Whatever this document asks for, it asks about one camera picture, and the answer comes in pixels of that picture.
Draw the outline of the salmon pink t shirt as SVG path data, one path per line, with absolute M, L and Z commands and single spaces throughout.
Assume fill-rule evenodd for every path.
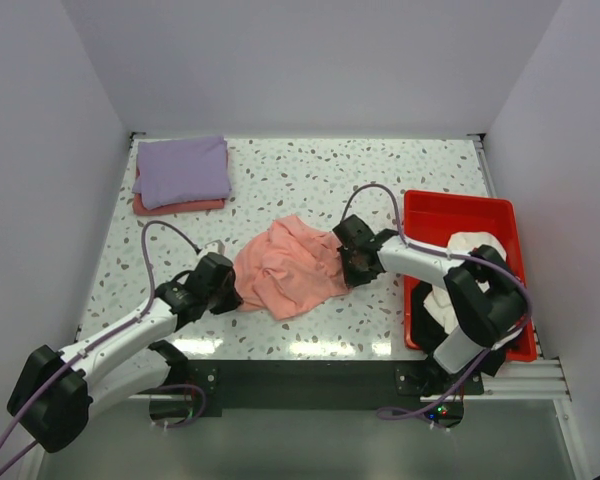
M 340 246 L 333 233 L 314 229 L 296 215 L 275 220 L 235 257 L 239 309 L 266 310 L 282 321 L 348 294 Z

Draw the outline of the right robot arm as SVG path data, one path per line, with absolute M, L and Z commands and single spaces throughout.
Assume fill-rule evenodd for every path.
M 425 379 L 436 392 L 449 392 L 462 370 L 513 335 L 531 315 L 528 291 L 491 246 L 456 252 L 396 230 L 375 233 L 356 215 L 342 220 L 333 233 L 348 287 L 394 273 L 448 293 L 458 326 L 429 355 L 435 362 L 426 367 Z

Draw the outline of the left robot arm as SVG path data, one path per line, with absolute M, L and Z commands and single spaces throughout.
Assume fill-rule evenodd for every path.
M 205 313 L 234 311 L 242 303 L 236 272 L 209 252 L 194 269 L 160 284 L 133 312 L 59 351 L 43 345 L 27 358 L 7 403 L 8 412 L 48 453 L 71 444 L 91 417 L 136 391 L 180 390 L 187 368 L 166 337 Z

